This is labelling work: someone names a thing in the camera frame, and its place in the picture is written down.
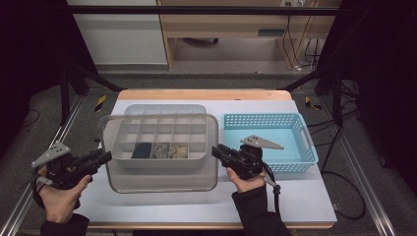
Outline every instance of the blue basket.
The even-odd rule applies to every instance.
[[[224,115],[227,146],[239,149],[243,145],[240,141],[251,135],[284,146],[284,149],[263,148],[263,160],[274,173],[305,172],[319,160],[306,123],[299,113]]]

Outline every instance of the floor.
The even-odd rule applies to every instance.
[[[303,55],[300,62],[306,65],[301,71],[288,70],[274,39],[221,38],[218,44],[213,44],[210,39],[186,38],[179,40],[171,71],[141,71],[129,75],[120,75],[113,71],[105,72],[102,76],[119,86],[143,89],[277,89],[311,72],[312,64],[305,61]],[[77,146],[82,151],[96,147],[97,133],[89,130],[94,129],[94,122],[100,116],[111,111],[116,98],[116,94],[111,91],[97,88],[95,82],[89,84],[91,91],[84,98],[81,112],[75,120],[77,128],[71,128],[72,132],[65,138],[69,146]],[[317,124],[331,118],[328,113],[331,110],[331,94],[315,96],[314,86],[315,82],[311,81],[292,92],[307,124]],[[108,94],[105,106],[101,113],[94,113],[92,107],[102,94]],[[321,105],[324,109],[307,107],[306,96],[311,98],[312,104]],[[343,98],[343,102],[345,111],[355,109],[354,103],[349,102],[348,98]],[[32,99],[30,108],[33,111],[26,120],[26,124],[30,125],[21,130],[14,144],[0,159],[0,177],[9,180],[0,184],[1,199],[6,203],[0,207],[0,211],[4,212],[1,217],[2,224],[10,219],[7,215],[12,213],[19,197],[25,191],[25,181],[31,175],[30,169],[27,168],[33,159],[31,155],[43,153],[44,147],[49,145],[58,131],[56,124],[60,119],[60,107],[57,88],[37,94]],[[368,209],[364,217],[351,220],[339,214],[338,222],[330,230],[299,230],[294,232],[294,235],[417,235],[415,196],[410,193],[394,169],[382,168],[379,165],[378,152],[373,147],[365,127],[357,118],[354,115],[344,120],[343,134],[331,153],[328,169],[342,173],[356,183],[361,191],[366,192],[363,196]],[[319,156],[325,157],[328,154],[328,142],[335,136],[335,128],[328,126],[323,131],[319,131],[321,128],[309,129]],[[323,165],[323,162],[321,158],[319,165]],[[25,170],[24,173],[17,171],[20,168]],[[361,208],[361,200],[355,189],[345,181],[330,175],[324,176],[324,180],[330,198],[342,207],[341,212],[357,215]],[[31,206],[27,211],[25,219],[19,222],[22,226],[17,232],[18,235],[35,235],[44,218],[43,212],[36,206]],[[113,232],[92,230],[89,234],[113,235]],[[130,234],[130,231],[118,231],[118,235]]]

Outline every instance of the table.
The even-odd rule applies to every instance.
[[[112,115],[131,104],[201,104],[221,118],[225,111],[297,112],[287,91],[223,89],[123,90]],[[219,142],[223,130],[219,127]],[[330,228],[336,222],[326,186],[317,165],[303,174],[277,174],[281,186],[280,211],[288,228]],[[104,166],[93,176],[75,212],[90,219],[89,228],[112,229],[241,229],[231,199],[236,191],[225,169],[218,168],[218,183],[207,192],[118,194],[111,190]],[[273,193],[268,186],[268,209]]]

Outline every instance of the black sleeve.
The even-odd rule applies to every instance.
[[[267,186],[245,192],[233,193],[232,199],[239,212],[247,236],[290,236],[291,233],[279,215],[268,211]]]
[[[80,214],[73,214],[68,223],[54,223],[45,220],[40,227],[40,236],[84,236],[88,226],[88,218]]]

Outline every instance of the white table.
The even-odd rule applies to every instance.
[[[187,100],[135,99],[134,96],[127,96],[130,91],[122,92],[112,115],[123,114],[131,104],[205,106],[207,112],[216,117],[219,123],[220,143],[223,141],[221,121],[224,113],[298,112],[295,102],[289,99],[218,100],[222,99],[221,96],[214,95],[209,100],[188,100],[189,93],[186,93]],[[303,174],[277,174],[275,179],[281,186],[280,212],[288,228],[330,228],[334,225],[336,217],[317,165]],[[102,166],[83,191],[82,206],[76,212],[90,219],[90,228],[237,229],[242,228],[242,225],[230,197],[234,191],[236,188],[220,163],[218,183],[213,190],[186,193],[118,194],[110,188],[106,169]],[[268,186],[268,208],[272,211],[274,209],[271,186]]]

